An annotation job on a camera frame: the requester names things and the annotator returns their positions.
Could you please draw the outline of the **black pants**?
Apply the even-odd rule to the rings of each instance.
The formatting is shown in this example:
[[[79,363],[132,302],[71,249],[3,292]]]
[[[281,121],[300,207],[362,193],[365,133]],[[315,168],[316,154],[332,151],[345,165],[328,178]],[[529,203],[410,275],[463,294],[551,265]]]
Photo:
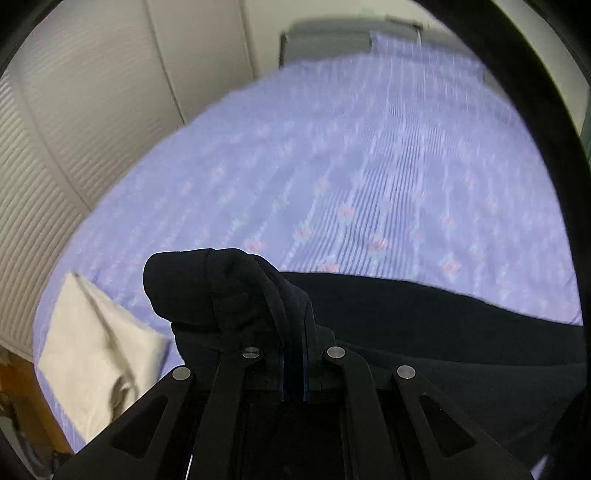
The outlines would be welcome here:
[[[286,342],[308,353],[329,329],[377,378],[413,366],[527,466],[574,446],[589,423],[580,326],[411,282],[280,272],[236,249],[154,254],[143,288],[205,379],[225,354]]]

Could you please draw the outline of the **cream folded cloth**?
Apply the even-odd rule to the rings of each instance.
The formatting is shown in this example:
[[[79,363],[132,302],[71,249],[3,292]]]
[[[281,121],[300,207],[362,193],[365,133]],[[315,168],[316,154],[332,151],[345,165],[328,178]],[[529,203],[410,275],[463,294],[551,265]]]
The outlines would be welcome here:
[[[69,273],[38,366],[89,442],[158,381],[169,343],[85,277]]]

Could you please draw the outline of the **purple floral bed sheet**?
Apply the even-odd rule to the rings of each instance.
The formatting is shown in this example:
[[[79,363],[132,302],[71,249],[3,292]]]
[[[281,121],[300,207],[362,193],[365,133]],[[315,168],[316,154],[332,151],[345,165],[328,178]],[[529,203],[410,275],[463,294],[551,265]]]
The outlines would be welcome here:
[[[157,145],[74,233],[42,295],[34,356],[74,450],[87,443],[38,366],[69,273],[170,340],[142,287],[161,251],[239,248],[287,272],[406,280],[582,322],[555,191],[476,58],[374,34],[225,96]]]

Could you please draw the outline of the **white louvered wardrobe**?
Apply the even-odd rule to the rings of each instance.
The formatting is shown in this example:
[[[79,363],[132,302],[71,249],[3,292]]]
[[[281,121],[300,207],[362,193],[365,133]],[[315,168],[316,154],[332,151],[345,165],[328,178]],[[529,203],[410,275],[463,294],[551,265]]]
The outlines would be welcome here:
[[[151,147],[252,79],[236,1],[63,1],[1,77],[1,343],[33,355],[63,247]]]

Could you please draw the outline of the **grey bed headboard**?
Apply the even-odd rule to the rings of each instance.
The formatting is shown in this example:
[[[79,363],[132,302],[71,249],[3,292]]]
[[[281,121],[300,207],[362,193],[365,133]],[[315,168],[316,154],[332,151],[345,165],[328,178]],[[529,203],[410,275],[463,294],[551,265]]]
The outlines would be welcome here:
[[[416,21],[394,17],[301,20],[280,35],[279,67],[298,61],[369,53],[373,33],[417,40],[421,30],[422,25]]]

